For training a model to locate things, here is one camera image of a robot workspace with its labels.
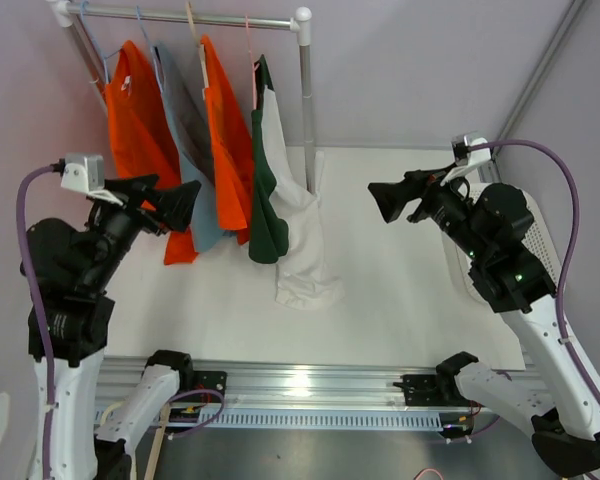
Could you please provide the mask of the orange t shirt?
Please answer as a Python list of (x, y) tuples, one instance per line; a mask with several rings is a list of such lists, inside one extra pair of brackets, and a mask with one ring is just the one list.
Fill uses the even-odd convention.
[(254, 186), (252, 140), (239, 103), (209, 36), (204, 48), (205, 104), (210, 129), (219, 226), (234, 232), (240, 245), (250, 239)]
[(159, 189), (182, 184), (179, 154), (170, 133), (161, 93), (146, 56), (130, 40), (105, 86), (110, 147), (121, 178), (159, 176)]

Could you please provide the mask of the green white t shirt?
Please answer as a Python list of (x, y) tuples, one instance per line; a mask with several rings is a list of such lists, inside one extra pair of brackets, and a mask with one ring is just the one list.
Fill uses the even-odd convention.
[(275, 267), (275, 301), (321, 310), (344, 297), (326, 262), (318, 199), (294, 178), (276, 91), (265, 56), (254, 63), (251, 112), (254, 161), (249, 258)]

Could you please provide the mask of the grey blue t shirt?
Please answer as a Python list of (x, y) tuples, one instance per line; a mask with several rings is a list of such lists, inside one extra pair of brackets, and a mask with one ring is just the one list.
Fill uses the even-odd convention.
[(181, 181), (200, 183), (190, 225), (193, 246), (204, 253), (225, 235), (218, 221), (209, 127), (167, 47), (154, 45), (152, 55), (167, 124), (178, 152)]

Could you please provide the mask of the wooden hanger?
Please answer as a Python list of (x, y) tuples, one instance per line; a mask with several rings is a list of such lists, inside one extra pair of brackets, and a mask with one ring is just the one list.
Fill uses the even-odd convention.
[(204, 45), (201, 43), (201, 37), (198, 35), (197, 30), (196, 30), (195, 20), (194, 20), (194, 12), (193, 12), (193, 7), (192, 7), (191, 2), (187, 1), (185, 4), (185, 7), (186, 7), (186, 15), (187, 15), (189, 29), (190, 29), (191, 35), (193, 37), (193, 41), (195, 44), (195, 51), (196, 51), (198, 61), (200, 64), (200, 70), (201, 70), (202, 79), (203, 79), (203, 89), (206, 90), (209, 87), (209, 79), (208, 79), (208, 73), (207, 73), (207, 67), (206, 67), (205, 48), (204, 48)]

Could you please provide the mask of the pink wire hanger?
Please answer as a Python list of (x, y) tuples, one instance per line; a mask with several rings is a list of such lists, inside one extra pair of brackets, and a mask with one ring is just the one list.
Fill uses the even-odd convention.
[(252, 110), (257, 109), (257, 85), (256, 85), (256, 69), (257, 65), (253, 55), (252, 43), (251, 43), (251, 30), (250, 30), (250, 21), (248, 15), (244, 16), (244, 24), (245, 24), (245, 32), (247, 39), (247, 48), (248, 55), (250, 61), (250, 70), (251, 70), (251, 99), (252, 99)]

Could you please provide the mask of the light blue wire hanger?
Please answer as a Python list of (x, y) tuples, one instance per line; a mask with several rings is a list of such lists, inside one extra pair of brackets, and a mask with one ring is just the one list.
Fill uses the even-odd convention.
[(144, 42), (145, 42), (148, 52), (149, 52), (149, 57), (150, 57), (150, 61), (151, 61), (152, 67), (153, 67), (153, 73), (154, 73), (154, 76), (156, 79), (156, 83), (158, 85), (158, 89), (160, 91), (160, 94), (163, 94), (163, 92), (164, 92), (164, 77), (163, 77), (162, 65), (161, 65), (161, 62), (159, 59), (159, 55), (158, 55), (156, 46), (151, 41), (150, 36), (148, 35), (148, 32), (145, 28), (141, 9), (139, 6), (135, 7), (135, 15), (136, 15), (136, 20), (138, 22), (140, 30), (142, 32)]

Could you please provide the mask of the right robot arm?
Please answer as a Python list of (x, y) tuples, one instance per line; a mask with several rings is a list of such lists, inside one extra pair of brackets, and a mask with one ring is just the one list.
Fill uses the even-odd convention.
[(368, 190), (387, 223), (417, 202), (408, 221), (432, 220), (468, 257), (475, 290), (520, 340), (549, 396), (540, 399), (468, 352), (437, 365), (436, 395), (450, 405), (476, 402), (514, 425), (557, 475), (600, 469), (600, 378), (585, 360), (573, 359), (583, 350), (558, 317), (558, 289), (523, 243), (534, 223), (523, 192), (496, 183), (472, 200), (460, 191), (466, 180), (445, 181), (445, 174), (411, 171)]

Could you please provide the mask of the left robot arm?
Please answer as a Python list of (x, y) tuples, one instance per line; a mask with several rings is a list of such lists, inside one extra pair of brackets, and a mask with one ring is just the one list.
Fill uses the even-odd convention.
[(39, 410), (32, 479), (123, 479), (131, 467), (131, 438), (115, 428), (93, 430), (97, 377), (104, 359), (114, 301), (106, 287), (138, 235), (182, 233), (201, 184), (160, 189), (155, 174), (106, 180), (83, 230), (57, 218), (25, 220), (29, 184), (16, 200), (20, 271), (33, 303), (28, 353), (38, 382)]

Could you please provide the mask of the blue hanger far left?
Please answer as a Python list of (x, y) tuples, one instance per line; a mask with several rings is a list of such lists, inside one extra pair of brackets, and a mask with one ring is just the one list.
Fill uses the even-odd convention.
[(108, 85), (112, 82), (113, 78), (112, 78), (112, 74), (109, 71), (109, 61), (111, 59), (113, 59), (116, 56), (119, 56), (123, 49), (119, 48), (118, 50), (109, 53), (109, 54), (105, 54), (104, 51), (102, 50), (102, 48), (100, 47), (95, 35), (92, 32), (92, 29), (89, 27), (88, 22), (85, 19), (86, 16), (86, 7), (89, 5), (89, 2), (87, 0), (82, 0), (80, 2), (80, 11), (79, 11), (79, 16), (80, 16), (80, 20), (85, 28), (85, 31), (87, 33), (87, 37), (90, 40), (98, 59), (101, 62), (102, 65), (102, 69), (103, 69), (103, 74), (104, 74), (104, 84)]

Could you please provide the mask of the white laundry basket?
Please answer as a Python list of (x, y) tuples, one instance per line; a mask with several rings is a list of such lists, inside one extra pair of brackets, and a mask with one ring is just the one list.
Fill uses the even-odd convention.
[[(527, 208), (534, 217), (534, 223), (527, 230), (522, 243), (542, 262), (555, 286), (558, 286), (561, 263), (544, 217), (533, 197), (526, 191), (522, 191), (522, 193), (525, 197)], [(454, 246), (447, 236), (442, 236), (442, 242), (454, 288), (466, 294), (478, 304), (487, 306), (488, 302), (479, 295), (479, 292), (473, 286), (473, 281), (469, 277), (469, 270), (471, 268), (470, 258), (459, 247)]]

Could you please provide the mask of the clothes rack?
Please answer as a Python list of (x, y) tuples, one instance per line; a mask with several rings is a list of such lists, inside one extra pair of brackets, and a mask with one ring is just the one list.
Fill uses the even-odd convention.
[[(65, 29), (77, 49), (89, 73), (89, 82), (97, 94), (105, 96), (104, 74), (100, 60), (87, 37), (80, 20), (81, 1), (49, 1), (47, 3), (58, 25)], [(135, 7), (97, 4), (88, 1), (86, 17), (136, 20)], [(186, 11), (140, 8), (144, 21), (188, 24)], [(195, 24), (220, 27), (245, 27), (244, 16), (194, 14)], [(324, 169), (324, 154), (316, 145), (316, 116), (313, 101), (311, 71), (312, 12), (299, 7), (287, 19), (249, 17), (250, 28), (278, 30), (296, 35), (299, 51), (299, 73), (301, 86), (301, 108), (304, 148), (304, 170), (307, 189), (316, 195), (319, 191)]]

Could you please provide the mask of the spare wooden hangers left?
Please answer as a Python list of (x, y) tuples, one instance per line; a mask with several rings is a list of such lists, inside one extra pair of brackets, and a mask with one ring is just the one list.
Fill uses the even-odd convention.
[[(105, 410), (102, 412), (99, 420), (99, 425), (103, 426), (108, 420), (109, 416), (117, 409), (122, 406), (123, 402), (115, 402), (110, 404)], [(157, 470), (158, 460), (160, 456), (160, 452), (162, 449), (162, 444), (165, 438), (165, 432), (167, 428), (167, 424), (169, 422), (169, 416), (171, 412), (171, 406), (166, 404), (160, 410), (159, 414), (159, 426), (154, 432), (154, 437), (151, 445), (150, 454), (147, 460), (147, 465), (144, 473), (144, 480), (152, 480), (155, 477), (155, 473)]]

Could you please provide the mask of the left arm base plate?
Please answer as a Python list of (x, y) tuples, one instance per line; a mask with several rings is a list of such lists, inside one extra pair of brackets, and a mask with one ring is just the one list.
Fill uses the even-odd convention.
[[(226, 390), (228, 374), (226, 371), (220, 370), (197, 370), (193, 376), (186, 381), (180, 389), (180, 393), (190, 392), (194, 390), (213, 390), (220, 394), (224, 394)], [(180, 402), (191, 402), (198, 404), (219, 404), (220, 399), (210, 393), (189, 394)]]

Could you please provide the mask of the aluminium rail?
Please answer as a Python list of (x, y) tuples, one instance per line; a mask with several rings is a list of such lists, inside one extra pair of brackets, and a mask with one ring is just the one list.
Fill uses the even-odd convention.
[[(547, 394), (535, 366), (524, 355), (525, 370), (509, 371), (512, 381)], [(146, 360), (141, 357), (105, 358), (96, 406), (124, 400), (139, 383)], [(433, 374), (432, 368), (336, 366), (194, 360), (194, 369), (228, 374), (229, 408), (368, 410), (406, 409), (402, 392), (393, 386), (404, 374)]]

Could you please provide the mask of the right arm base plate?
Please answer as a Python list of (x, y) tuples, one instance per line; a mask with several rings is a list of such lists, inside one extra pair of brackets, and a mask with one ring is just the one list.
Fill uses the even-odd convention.
[(451, 406), (453, 401), (443, 392), (437, 377), (432, 374), (404, 374), (392, 383), (402, 392), (410, 407)]

